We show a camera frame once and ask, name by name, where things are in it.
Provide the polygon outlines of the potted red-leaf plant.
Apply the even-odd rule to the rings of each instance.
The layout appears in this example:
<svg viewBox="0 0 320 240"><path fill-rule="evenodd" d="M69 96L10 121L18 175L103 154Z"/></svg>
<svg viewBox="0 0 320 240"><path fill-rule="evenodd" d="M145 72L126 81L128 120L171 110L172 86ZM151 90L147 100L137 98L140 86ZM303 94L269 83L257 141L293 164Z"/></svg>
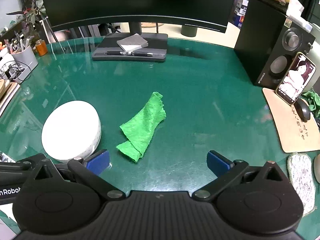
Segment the potted red-leaf plant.
<svg viewBox="0 0 320 240"><path fill-rule="evenodd" d="M38 40L48 42L46 37L46 8L43 0L17 0L20 2L21 9L7 12L8 16L16 16L23 22L22 29L25 31L24 36L33 36L33 44Z"/></svg>

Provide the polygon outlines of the green cleaning cloth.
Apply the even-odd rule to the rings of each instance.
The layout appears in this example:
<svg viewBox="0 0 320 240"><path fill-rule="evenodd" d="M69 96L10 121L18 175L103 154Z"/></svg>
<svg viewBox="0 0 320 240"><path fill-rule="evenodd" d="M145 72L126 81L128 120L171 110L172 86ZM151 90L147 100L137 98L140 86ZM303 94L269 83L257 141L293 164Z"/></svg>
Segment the green cleaning cloth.
<svg viewBox="0 0 320 240"><path fill-rule="evenodd" d="M155 129L167 116L162 98L161 93L153 92L145 106L133 118L120 125L127 141L116 148L134 162L144 156Z"/></svg>

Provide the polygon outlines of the dark green cylinder cup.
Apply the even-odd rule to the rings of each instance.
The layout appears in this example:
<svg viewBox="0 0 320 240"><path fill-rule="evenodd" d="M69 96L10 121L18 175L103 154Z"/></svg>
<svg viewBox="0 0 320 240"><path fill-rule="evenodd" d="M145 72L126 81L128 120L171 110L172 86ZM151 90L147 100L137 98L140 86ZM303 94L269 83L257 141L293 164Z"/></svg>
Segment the dark green cylinder cup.
<svg viewBox="0 0 320 240"><path fill-rule="evenodd" d="M197 34L197 27L182 25L181 34L186 37L195 37Z"/></svg>

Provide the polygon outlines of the stack of books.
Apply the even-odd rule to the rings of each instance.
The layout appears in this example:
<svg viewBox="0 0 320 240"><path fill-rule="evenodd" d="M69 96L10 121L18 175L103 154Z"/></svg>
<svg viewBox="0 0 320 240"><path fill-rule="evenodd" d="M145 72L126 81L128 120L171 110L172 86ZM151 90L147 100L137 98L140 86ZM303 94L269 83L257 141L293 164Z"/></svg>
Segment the stack of books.
<svg viewBox="0 0 320 240"><path fill-rule="evenodd" d="M0 96L0 116L5 111L9 102L19 90L20 85L10 80L1 79L1 96Z"/></svg>

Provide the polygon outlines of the grey desk organiser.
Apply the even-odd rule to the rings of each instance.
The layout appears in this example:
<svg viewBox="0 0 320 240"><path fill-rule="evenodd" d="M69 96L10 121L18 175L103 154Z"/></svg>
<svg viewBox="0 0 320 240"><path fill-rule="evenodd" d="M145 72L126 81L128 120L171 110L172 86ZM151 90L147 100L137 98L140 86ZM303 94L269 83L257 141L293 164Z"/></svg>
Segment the grey desk organiser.
<svg viewBox="0 0 320 240"><path fill-rule="evenodd" d="M22 83L29 74L35 69L35 67L38 65L38 61L36 59L36 56L33 52L33 49L31 46L28 46L25 48L24 51L17 52L12 55L15 62L18 64L19 67L22 67L23 70L20 70L20 74L17 74L13 81L16 83Z"/></svg>

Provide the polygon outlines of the black pen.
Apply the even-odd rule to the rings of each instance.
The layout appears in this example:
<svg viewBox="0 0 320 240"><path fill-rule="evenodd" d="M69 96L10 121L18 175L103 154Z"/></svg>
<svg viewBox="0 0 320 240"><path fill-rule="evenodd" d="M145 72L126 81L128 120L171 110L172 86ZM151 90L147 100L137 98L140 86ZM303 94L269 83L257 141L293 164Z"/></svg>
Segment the black pen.
<svg viewBox="0 0 320 240"><path fill-rule="evenodd" d="M125 52L125 51L107 51L104 54L105 55L110 55L110 56L126 56L126 55L129 55L129 53Z"/></svg>
<svg viewBox="0 0 320 240"><path fill-rule="evenodd" d="M133 51L129 53L130 56L138 56L138 57L154 57L154 56L161 56L161 54L154 54L148 52L141 52L141 51Z"/></svg>

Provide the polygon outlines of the white speckled wrist rest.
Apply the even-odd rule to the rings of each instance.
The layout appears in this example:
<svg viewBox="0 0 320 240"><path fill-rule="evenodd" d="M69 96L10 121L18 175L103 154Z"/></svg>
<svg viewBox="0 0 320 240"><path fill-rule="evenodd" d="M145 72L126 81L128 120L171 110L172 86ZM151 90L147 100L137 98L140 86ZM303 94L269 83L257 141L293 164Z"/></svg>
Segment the white speckled wrist rest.
<svg viewBox="0 0 320 240"><path fill-rule="evenodd" d="M303 217L316 209L316 187L312 176L311 158L305 153L293 153L287 159L289 180L303 203Z"/></svg>

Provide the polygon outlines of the white ceramic bowl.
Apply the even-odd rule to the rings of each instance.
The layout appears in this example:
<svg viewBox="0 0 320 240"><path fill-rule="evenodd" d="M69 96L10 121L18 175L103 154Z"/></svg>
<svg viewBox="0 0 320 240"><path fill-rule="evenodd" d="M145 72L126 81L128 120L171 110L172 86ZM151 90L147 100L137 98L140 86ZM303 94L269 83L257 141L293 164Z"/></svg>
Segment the white ceramic bowl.
<svg viewBox="0 0 320 240"><path fill-rule="evenodd" d="M44 151L63 163L91 155L100 139L99 115L85 101L70 101L57 107L44 123L41 136Z"/></svg>

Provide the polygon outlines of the cork mouse pad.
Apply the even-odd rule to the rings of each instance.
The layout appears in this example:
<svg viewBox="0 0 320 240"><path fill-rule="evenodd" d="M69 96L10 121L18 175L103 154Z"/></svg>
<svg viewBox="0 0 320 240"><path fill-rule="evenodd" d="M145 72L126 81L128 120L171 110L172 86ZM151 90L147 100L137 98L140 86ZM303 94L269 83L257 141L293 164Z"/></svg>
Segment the cork mouse pad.
<svg viewBox="0 0 320 240"><path fill-rule="evenodd" d="M274 90L263 88L274 119L281 147L286 153L319 150L319 129L313 116L303 122L294 106L289 106Z"/></svg>

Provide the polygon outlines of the dark grey monitor base tray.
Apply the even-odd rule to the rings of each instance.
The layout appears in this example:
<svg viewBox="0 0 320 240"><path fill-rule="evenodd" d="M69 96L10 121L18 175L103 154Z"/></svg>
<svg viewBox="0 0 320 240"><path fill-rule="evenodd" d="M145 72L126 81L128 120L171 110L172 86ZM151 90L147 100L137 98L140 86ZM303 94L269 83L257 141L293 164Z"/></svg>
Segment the dark grey monitor base tray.
<svg viewBox="0 0 320 240"><path fill-rule="evenodd" d="M163 62L167 55L167 34L108 34L92 53L92 59Z"/></svg>

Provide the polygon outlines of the round wooden coaster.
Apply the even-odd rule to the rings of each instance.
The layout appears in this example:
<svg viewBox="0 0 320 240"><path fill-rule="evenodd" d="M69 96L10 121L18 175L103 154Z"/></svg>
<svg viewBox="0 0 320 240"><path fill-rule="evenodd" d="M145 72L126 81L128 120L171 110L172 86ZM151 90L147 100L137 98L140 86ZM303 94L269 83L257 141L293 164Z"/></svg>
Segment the round wooden coaster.
<svg viewBox="0 0 320 240"><path fill-rule="evenodd" d="M156 28L163 26L163 23L154 23L154 22L142 22L141 26L142 28Z"/></svg>

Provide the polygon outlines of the grey notepad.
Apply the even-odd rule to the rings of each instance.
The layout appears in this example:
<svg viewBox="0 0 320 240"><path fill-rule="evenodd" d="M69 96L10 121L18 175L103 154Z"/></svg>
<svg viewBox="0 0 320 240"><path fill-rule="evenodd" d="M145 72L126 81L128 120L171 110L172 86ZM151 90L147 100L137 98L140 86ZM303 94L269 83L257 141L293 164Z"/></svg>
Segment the grey notepad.
<svg viewBox="0 0 320 240"><path fill-rule="evenodd" d="M139 34L134 34L117 41L117 45L125 52L139 50L148 46L148 41Z"/></svg>

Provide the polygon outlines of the black speaker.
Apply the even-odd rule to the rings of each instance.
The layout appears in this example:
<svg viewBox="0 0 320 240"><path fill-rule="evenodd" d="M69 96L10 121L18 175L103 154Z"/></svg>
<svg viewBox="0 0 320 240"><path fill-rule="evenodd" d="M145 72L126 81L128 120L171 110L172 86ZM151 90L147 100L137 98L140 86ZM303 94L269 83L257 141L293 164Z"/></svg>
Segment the black speaker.
<svg viewBox="0 0 320 240"><path fill-rule="evenodd" d="M298 52L315 37L268 0L249 0L234 51L255 86L276 89Z"/></svg>

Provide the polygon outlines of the smartphone with lit screen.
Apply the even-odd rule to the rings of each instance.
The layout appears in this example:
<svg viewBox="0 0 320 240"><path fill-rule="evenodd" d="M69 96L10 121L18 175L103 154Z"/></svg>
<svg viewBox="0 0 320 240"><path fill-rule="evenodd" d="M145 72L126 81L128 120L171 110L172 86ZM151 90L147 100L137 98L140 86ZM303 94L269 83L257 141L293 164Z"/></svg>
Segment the smartphone with lit screen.
<svg viewBox="0 0 320 240"><path fill-rule="evenodd" d="M306 55L298 52L275 93L288 105L293 105L315 72L316 65Z"/></svg>

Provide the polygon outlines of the black monitor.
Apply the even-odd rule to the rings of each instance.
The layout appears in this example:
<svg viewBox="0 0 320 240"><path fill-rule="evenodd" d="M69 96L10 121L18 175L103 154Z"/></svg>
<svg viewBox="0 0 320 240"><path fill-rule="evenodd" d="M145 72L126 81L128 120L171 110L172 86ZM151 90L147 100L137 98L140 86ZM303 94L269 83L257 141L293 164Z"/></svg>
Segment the black monitor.
<svg viewBox="0 0 320 240"><path fill-rule="evenodd" d="M53 30L98 23L158 22L224 33L234 0L43 0Z"/></svg>

